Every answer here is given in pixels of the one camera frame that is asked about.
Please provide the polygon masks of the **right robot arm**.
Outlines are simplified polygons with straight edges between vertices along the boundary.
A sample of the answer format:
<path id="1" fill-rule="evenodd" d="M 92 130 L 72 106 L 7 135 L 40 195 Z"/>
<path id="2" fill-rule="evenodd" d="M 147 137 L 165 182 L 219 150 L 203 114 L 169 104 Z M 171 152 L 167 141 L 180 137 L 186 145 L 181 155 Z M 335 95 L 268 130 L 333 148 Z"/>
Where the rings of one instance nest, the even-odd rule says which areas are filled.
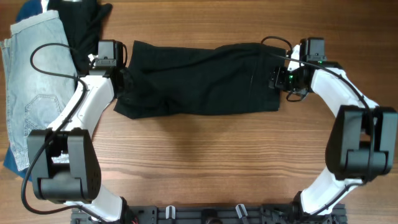
<path id="1" fill-rule="evenodd" d="M 302 39 L 290 46 L 286 67 L 277 67 L 269 86 L 304 100 L 317 94 L 335 116 L 325 150 L 321 174 L 295 197 L 289 217 L 293 222 L 314 222 L 331 215 L 348 193 L 380 175 L 393 165 L 397 134 L 397 111 L 381 107 L 348 79 L 337 62 L 325 55 L 320 37 Z"/>

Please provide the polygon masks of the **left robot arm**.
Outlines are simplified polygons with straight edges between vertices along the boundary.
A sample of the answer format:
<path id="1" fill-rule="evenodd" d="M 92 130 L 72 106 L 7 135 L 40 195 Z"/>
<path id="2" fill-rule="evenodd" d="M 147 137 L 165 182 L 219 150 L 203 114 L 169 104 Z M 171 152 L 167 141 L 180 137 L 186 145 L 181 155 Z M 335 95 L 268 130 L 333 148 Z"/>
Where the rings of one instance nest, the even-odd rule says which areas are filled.
<path id="1" fill-rule="evenodd" d="M 46 129 L 27 137 L 29 167 L 21 185 L 26 210 L 50 215 L 65 210 L 85 213 L 93 223 L 137 223 L 123 197 L 101 183 L 92 135 L 103 111 L 123 84 L 127 47 L 101 40 L 85 75 L 71 75 L 76 90 Z"/>

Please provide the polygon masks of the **black shorts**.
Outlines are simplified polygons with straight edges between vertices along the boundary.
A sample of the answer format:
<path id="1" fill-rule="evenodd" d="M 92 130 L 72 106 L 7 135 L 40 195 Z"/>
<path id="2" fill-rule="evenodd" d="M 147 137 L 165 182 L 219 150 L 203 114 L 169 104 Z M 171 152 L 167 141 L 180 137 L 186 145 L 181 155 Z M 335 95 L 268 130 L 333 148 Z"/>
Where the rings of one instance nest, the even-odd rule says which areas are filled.
<path id="1" fill-rule="evenodd" d="M 277 111 L 280 92 L 269 79 L 283 56 L 260 43 L 193 49 L 136 41 L 114 110 L 131 119 Z"/>

